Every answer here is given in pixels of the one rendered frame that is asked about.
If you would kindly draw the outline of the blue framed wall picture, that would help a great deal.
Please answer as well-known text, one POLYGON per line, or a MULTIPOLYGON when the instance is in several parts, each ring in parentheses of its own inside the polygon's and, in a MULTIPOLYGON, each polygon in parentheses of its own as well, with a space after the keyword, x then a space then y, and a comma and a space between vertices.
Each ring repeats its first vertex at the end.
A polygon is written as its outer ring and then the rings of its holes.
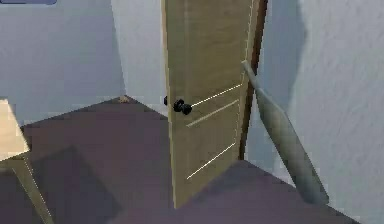
POLYGON ((57 0, 0 0, 0 4, 11 4, 11 5, 54 5, 57 0))

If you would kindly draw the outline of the light wooden room door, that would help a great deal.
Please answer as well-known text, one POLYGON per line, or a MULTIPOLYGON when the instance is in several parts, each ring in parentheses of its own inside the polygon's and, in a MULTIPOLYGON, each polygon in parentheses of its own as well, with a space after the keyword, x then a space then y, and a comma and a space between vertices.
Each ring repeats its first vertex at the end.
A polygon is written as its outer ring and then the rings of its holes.
POLYGON ((240 154, 251 61, 262 0, 161 0, 173 206, 178 209, 240 154))

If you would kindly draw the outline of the grey baseball bat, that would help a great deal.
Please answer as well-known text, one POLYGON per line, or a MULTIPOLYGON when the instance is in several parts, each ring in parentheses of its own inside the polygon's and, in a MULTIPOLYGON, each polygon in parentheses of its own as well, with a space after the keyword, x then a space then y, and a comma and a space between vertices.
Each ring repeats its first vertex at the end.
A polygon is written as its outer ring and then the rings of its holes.
POLYGON ((250 63, 241 64, 254 89, 260 120, 300 196, 307 203, 328 204, 329 195, 286 112, 260 86, 250 63))

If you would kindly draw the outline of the pale wooden table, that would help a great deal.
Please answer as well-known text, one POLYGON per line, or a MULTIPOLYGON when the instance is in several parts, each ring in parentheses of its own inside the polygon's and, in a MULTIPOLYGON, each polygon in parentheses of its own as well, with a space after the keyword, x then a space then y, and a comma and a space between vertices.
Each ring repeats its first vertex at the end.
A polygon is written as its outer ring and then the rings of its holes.
POLYGON ((11 170, 34 205, 44 224, 55 224, 46 202, 33 177, 28 159, 30 147, 18 124, 11 103, 0 97, 0 172, 11 170))

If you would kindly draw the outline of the black door knob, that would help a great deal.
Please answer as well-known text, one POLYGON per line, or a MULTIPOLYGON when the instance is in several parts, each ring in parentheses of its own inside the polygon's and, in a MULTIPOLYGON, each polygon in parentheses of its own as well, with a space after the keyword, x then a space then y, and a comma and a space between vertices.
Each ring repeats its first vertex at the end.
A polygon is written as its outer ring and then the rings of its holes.
POLYGON ((177 99, 172 104, 170 104, 167 96, 164 97, 163 104, 167 107, 168 111, 172 110, 184 115, 190 114, 193 109, 193 107, 190 104, 187 104, 183 99, 177 99))

